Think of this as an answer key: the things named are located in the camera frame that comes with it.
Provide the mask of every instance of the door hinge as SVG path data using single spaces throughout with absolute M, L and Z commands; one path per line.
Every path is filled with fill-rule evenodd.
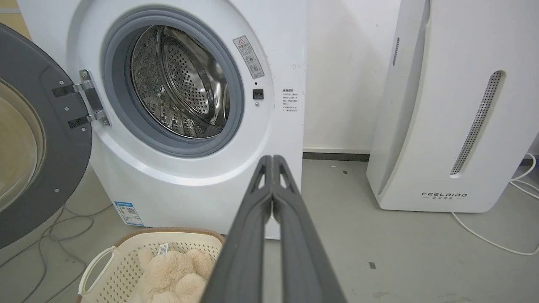
M 103 125 L 110 125 L 110 122 L 107 119 L 107 114 L 103 110 L 103 105 L 101 104 L 101 100 L 99 99 L 98 93 L 95 90 L 94 82 L 92 81 L 92 75 L 90 74 L 90 71 L 80 70 L 79 75 L 81 83 L 74 84 L 73 90 L 79 93 L 84 92 L 84 94 L 86 95 L 86 99 L 88 100 L 90 108 L 93 112 L 93 114 L 87 115 L 86 119 L 89 122 L 101 120 L 101 123 Z

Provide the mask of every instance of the open door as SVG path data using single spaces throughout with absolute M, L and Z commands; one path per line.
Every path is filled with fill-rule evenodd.
M 0 249 L 51 217 L 79 184 L 92 147 L 79 91 L 90 85 L 74 85 L 0 23 Z

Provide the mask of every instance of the warning label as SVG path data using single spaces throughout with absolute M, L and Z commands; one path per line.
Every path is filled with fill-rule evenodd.
M 140 220 L 139 214 L 136 213 L 133 204 L 116 201 L 114 201 L 114 204 L 116 204 L 116 208 L 118 209 L 118 212 L 122 215 L 123 220 L 126 222 L 126 224 L 144 226 L 144 224 L 142 224 L 142 221 Z
M 291 88 L 282 90 L 282 111 L 297 112 L 298 111 L 298 94 Z
M 239 53 L 243 57 L 245 64 L 247 64 L 247 68 L 249 68 L 253 79 L 262 77 L 264 75 L 264 71 L 262 70 L 262 66 L 258 61 L 257 54 L 254 53 L 251 43 L 249 43 L 247 37 L 241 36 L 233 41 Z

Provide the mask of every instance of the toy tag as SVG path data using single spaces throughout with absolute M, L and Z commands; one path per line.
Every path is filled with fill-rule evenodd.
M 166 254 L 167 251 L 168 251 L 168 243 L 159 245 L 159 251 L 157 252 L 157 255 L 159 256 L 160 254 Z

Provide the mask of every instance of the gray floor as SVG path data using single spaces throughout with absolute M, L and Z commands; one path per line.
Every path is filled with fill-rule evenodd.
M 367 183 L 366 167 L 364 162 L 304 161 L 302 195 L 349 302 L 537 302 L 539 254 L 523 257 L 497 249 L 465 231 L 450 214 L 381 210 Z M 81 213 L 108 203 L 92 172 L 68 202 Z M 512 249 L 532 251 L 539 243 L 539 202 L 513 187 L 507 187 L 491 211 L 459 217 L 479 234 Z M 65 223 L 58 235 L 85 224 Z M 65 246 L 88 262 L 133 229 L 110 209 Z M 0 250 L 0 261 L 34 241 L 37 232 Z M 49 273 L 28 302 L 43 302 L 81 270 L 57 244 L 45 240 L 42 246 Z M 281 301 L 279 249 L 279 242 L 267 241 L 264 302 Z M 35 248 L 14 259 L 0 270 L 1 301 L 19 302 L 41 272 Z M 76 293 L 73 286 L 51 302 L 73 302 Z

